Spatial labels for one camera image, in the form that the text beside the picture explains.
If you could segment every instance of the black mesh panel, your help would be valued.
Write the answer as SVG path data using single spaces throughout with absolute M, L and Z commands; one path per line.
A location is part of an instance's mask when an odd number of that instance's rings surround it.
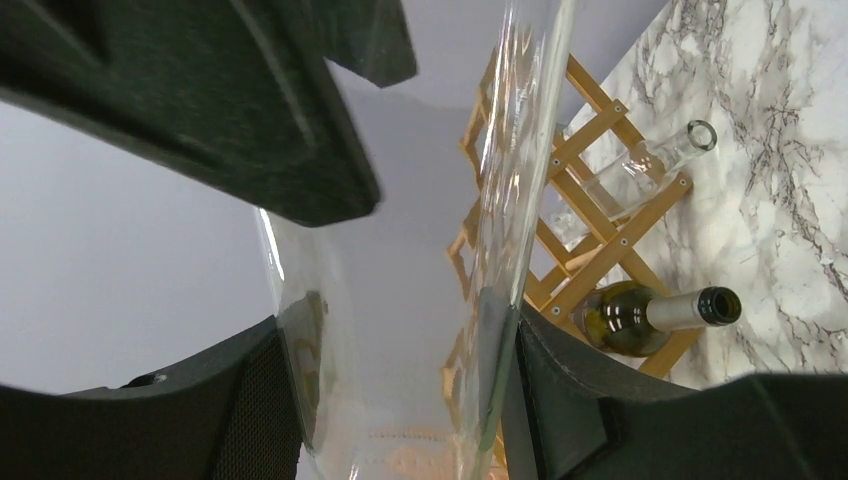
M 301 436 L 280 341 L 248 362 L 212 478 L 294 480 Z

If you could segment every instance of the wine bottle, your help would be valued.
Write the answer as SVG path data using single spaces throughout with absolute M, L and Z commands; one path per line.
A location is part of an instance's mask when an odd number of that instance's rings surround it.
M 663 297 L 628 280 L 592 291 L 570 318 L 595 348 L 647 357 L 662 348 L 674 330 L 730 325 L 741 314 L 742 303 L 728 288 Z
M 668 187 L 684 166 L 715 148 L 717 141 L 712 125 L 692 120 L 665 141 L 639 142 L 591 179 L 575 180 L 601 212 L 616 223 Z M 562 210 L 551 218 L 551 228 L 565 245 L 589 233 L 568 203 L 563 203 Z

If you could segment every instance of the white marble surface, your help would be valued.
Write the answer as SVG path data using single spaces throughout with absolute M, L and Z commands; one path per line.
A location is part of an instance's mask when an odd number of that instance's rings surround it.
M 848 371 L 848 9 L 837 0 L 673 0 L 603 82 L 647 138 L 716 128 L 693 191 L 637 250 L 677 291 L 725 285 L 737 326 L 708 331 L 670 380 Z M 590 118 L 585 107 L 571 123 Z M 584 156 L 598 169 L 611 135 Z

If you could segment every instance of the white wall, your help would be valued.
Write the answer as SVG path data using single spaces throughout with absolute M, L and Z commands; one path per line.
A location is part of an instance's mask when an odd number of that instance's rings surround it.
M 0 382 L 117 387 L 272 313 L 253 207 L 0 103 Z
M 507 4 L 532 8 L 558 0 L 403 0 L 420 74 L 389 89 L 437 107 L 471 108 L 474 88 L 489 60 Z M 571 52 L 595 78 L 607 76 L 668 0 L 576 0 Z M 377 88 L 341 69 L 347 87 Z M 584 102 L 566 97 L 561 119 L 570 120 Z

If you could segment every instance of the green glass bottle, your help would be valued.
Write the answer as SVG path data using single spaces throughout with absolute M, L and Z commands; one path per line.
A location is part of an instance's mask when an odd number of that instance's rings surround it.
M 663 297 L 628 280 L 592 291 L 570 318 L 595 348 L 647 357 L 662 348 L 674 330 L 730 325 L 741 315 L 742 303 L 728 288 Z

